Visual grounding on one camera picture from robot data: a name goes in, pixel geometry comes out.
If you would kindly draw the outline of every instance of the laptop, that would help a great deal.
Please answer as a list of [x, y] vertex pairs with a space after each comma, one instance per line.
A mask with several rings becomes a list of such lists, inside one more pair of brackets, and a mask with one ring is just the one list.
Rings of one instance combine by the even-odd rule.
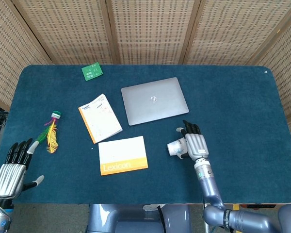
[[121, 91], [129, 125], [189, 112], [177, 78], [124, 87]]

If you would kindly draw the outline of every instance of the small white cup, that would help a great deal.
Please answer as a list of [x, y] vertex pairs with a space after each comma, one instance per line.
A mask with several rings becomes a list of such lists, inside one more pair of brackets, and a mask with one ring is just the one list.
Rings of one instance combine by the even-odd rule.
[[188, 152], [188, 148], [186, 147], [186, 142], [185, 142], [184, 137], [167, 144], [167, 148], [168, 148], [168, 152], [170, 156], [181, 155]]

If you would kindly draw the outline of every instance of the blue table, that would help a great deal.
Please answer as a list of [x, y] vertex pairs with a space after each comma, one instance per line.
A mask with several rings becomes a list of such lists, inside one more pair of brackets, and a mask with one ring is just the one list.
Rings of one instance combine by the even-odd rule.
[[[190, 159], [168, 155], [182, 119], [200, 126], [226, 203], [291, 202], [291, 135], [271, 71], [243, 66], [102, 66], [85, 81], [82, 66], [29, 66], [20, 75], [0, 145], [0, 166], [16, 141], [36, 138], [53, 110], [59, 148], [35, 151], [26, 181], [45, 175], [19, 202], [201, 203]], [[121, 88], [178, 77], [190, 112], [129, 126]], [[144, 136], [148, 169], [101, 176], [78, 107], [104, 93], [123, 128], [107, 140]]]

